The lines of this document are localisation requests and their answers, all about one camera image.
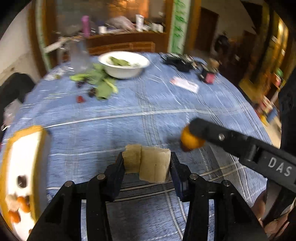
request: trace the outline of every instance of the plaid tablecloth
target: plaid tablecloth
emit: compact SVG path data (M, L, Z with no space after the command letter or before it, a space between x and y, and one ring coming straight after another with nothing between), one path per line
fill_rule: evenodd
M67 180L85 182L104 172L125 145L140 143L175 151L180 162L205 179L230 180L249 205L265 189L266 179L238 163L236 157L206 144L184 153L179 147L182 128L200 117L265 142L270 139L242 94L218 75L213 85L200 82L194 72L181 73L162 64L158 54L144 53L151 65L137 78L117 81L118 94L107 101L87 96L68 77L45 76L27 96L7 131L2 150L12 134L31 125L42 125L52 134L48 161L49 201ZM197 94L172 85L179 76L195 82ZM77 103L82 95L85 103ZM214 234L214 204L210 205L209 240ZM150 184L137 174L124 177L117 200L107 204L113 240L181 240L189 203L181 203L173 184ZM86 240L86 205L82 204L82 239Z

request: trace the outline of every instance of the metal bolt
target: metal bolt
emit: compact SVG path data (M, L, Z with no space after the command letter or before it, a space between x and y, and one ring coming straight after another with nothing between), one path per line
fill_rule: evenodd
M229 187L231 185L231 182L228 181L228 180L224 180L223 182L223 185L226 186L226 187Z
M105 174L99 174L99 175L96 176L96 178L97 178L98 180L104 180L105 177L106 177Z
M65 182L65 186L66 186L66 187L70 187L70 186L72 186L72 184L73 184L72 181L66 181L66 182Z
M218 135L218 138L219 138L220 141L224 141L225 136L223 134L219 134Z
M196 180L198 178L198 175L196 173L191 173L189 177L192 180Z

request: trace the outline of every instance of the hand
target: hand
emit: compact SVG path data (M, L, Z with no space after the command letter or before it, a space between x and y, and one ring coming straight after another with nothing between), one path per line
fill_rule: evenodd
M278 219L268 223L265 227L263 226L263 222L261 221L261 217L265 212L265 200L266 200L266 191L263 191L258 198L256 199L253 207L251 208L254 212L256 218L258 218L261 226L264 228L265 233L269 237L269 239L273 239L275 235L280 236L285 228L288 226L289 222L287 222L288 214L291 209Z

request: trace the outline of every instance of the pink bottle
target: pink bottle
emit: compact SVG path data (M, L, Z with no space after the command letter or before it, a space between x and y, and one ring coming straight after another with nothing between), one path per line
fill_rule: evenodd
M84 37L87 38L90 35L89 16L84 15L81 18L81 21L82 21L82 32L84 34Z

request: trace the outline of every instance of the white bowl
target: white bowl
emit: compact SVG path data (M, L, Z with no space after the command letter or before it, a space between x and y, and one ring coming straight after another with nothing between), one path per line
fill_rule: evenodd
M110 64L109 57L126 60L131 64L131 66L112 65ZM150 64L150 61L144 56L128 51L113 51L104 53L99 56L99 62L105 66L105 71L108 75L117 79L137 77L140 75L142 70Z

